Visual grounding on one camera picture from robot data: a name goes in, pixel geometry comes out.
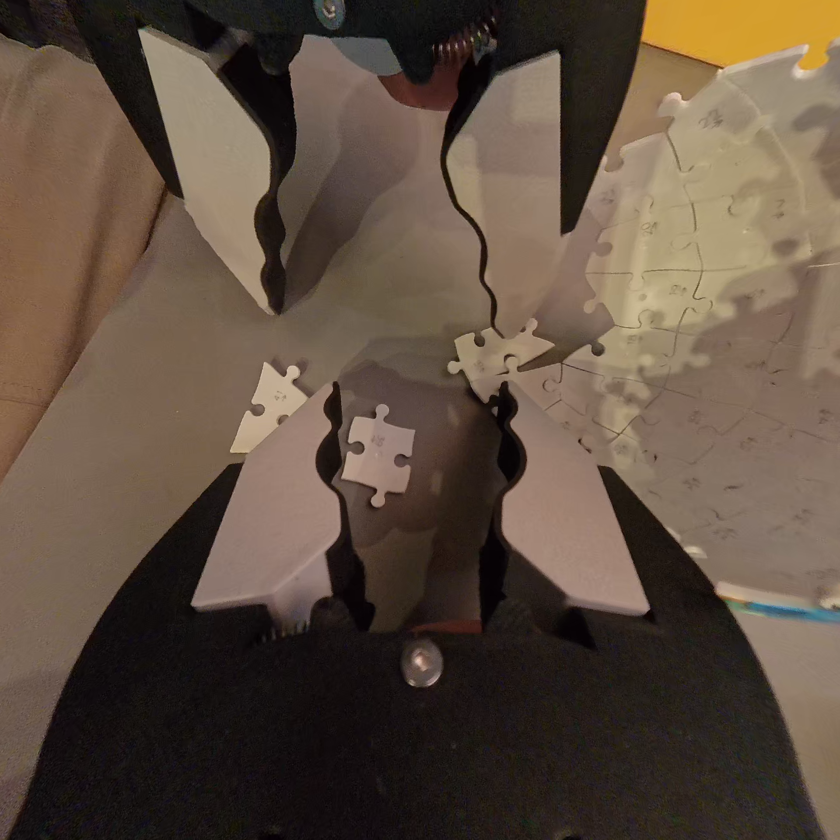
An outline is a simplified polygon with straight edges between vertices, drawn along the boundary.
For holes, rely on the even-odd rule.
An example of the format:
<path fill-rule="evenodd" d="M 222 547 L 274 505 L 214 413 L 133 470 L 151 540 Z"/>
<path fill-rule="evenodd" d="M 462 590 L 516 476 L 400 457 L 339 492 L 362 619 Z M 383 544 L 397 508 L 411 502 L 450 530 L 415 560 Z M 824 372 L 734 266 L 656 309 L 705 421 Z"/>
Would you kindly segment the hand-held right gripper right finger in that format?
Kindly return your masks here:
<path fill-rule="evenodd" d="M 525 623 L 556 634 L 583 611 L 650 613 L 594 457 L 519 385 L 496 398 L 505 479 L 479 552 L 482 627 Z"/>

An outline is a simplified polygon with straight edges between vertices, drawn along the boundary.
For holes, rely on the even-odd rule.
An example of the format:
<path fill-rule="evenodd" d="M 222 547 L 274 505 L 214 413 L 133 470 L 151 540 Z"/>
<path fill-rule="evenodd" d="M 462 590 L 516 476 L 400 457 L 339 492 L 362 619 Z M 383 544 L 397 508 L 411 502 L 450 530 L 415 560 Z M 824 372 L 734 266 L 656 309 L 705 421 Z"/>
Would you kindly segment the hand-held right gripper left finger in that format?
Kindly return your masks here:
<path fill-rule="evenodd" d="M 342 424 L 340 385 L 333 382 L 246 456 L 194 609 L 263 606 L 278 632 L 303 632 L 313 607 L 331 600 L 353 627 L 371 629 L 375 606 L 366 597 L 345 499 L 333 485 Z"/>

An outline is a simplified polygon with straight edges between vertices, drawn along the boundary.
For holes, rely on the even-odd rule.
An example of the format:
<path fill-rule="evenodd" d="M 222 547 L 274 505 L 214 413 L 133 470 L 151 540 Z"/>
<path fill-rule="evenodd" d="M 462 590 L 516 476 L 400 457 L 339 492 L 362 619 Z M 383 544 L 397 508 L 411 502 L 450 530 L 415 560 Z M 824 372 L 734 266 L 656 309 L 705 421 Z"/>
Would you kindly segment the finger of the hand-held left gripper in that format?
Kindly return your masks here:
<path fill-rule="evenodd" d="M 258 306 L 281 314 L 287 230 L 278 202 L 293 165 L 291 75 L 266 71 L 238 30 L 201 51 L 153 28 L 140 42 L 183 203 Z"/>
<path fill-rule="evenodd" d="M 557 277 L 560 220 L 560 55 L 496 74 L 447 154 L 458 204 L 487 249 L 491 323 L 512 336 Z"/>

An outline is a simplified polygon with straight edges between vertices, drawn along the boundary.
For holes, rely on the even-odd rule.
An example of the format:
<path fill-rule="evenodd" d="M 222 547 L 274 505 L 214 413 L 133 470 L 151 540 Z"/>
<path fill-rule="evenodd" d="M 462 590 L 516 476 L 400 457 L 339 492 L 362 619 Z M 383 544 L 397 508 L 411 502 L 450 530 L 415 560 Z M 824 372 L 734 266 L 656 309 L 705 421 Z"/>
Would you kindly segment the partly built puzzle ball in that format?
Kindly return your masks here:
<path fill-rule="evenodd" d="M 838 611 L 838 38 L 643 48 L 563 284 L 549 413 L 713 582 Z"/>

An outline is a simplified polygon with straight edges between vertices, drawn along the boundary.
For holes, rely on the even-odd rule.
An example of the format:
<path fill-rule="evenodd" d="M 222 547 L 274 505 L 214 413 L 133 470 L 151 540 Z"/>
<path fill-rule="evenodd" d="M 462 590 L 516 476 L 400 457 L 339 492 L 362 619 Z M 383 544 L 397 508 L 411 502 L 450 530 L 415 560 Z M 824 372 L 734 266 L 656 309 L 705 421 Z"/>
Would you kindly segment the person's beige trousers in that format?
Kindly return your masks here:
<path fill-rule="evenodd" d="M 130 278 L 164 193 L 96 67 L 2 37 L 2 478 Z"/>

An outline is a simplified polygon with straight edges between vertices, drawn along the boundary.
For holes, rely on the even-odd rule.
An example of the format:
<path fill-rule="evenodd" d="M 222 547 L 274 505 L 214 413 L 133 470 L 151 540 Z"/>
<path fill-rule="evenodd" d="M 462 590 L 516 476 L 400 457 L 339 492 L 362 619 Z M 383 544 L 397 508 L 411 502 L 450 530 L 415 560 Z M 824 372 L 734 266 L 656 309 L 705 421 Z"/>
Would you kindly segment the yellow plastic bin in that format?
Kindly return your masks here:
<path fill-rule="evenodd" d="M 718 67 L 805 46 L 811 70 L 838 36 L 838 1 L 649 1 L 643 42 Z"/>

